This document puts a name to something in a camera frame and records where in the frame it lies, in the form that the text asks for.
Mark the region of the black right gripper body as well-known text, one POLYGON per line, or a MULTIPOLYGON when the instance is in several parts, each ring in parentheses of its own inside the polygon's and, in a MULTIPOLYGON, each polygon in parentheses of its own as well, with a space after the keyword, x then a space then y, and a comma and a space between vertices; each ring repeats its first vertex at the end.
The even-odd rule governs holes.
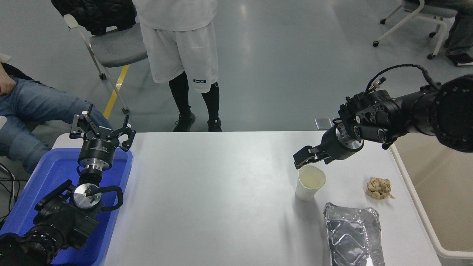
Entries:
POLYGON ((334 125, 321 138, 320 155, 344 160, 356 153, 356 141, 351 139, 343 125, 334 125))

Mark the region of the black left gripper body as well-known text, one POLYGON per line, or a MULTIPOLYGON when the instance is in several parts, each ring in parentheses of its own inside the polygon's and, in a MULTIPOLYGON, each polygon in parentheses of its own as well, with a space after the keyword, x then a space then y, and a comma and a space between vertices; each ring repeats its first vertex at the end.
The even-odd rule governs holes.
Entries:
POLYGON ((120 145, 117 137, 110 139, 107 136, 111 133, 102 133, 96 136, 93 132, 84 135, 84 142, 78 157, 78 164, 81 166, 101 165, 111 166, 115 156, 116 148, 120 145))

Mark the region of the person's hand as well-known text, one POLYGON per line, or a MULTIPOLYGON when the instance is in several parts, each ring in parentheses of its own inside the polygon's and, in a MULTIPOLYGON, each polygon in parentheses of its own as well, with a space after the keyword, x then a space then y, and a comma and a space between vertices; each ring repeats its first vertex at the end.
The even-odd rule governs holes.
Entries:
POLYGON ((17 83, 4 71, 0 71, 0 95, 9 95, 17 86, 17 83))

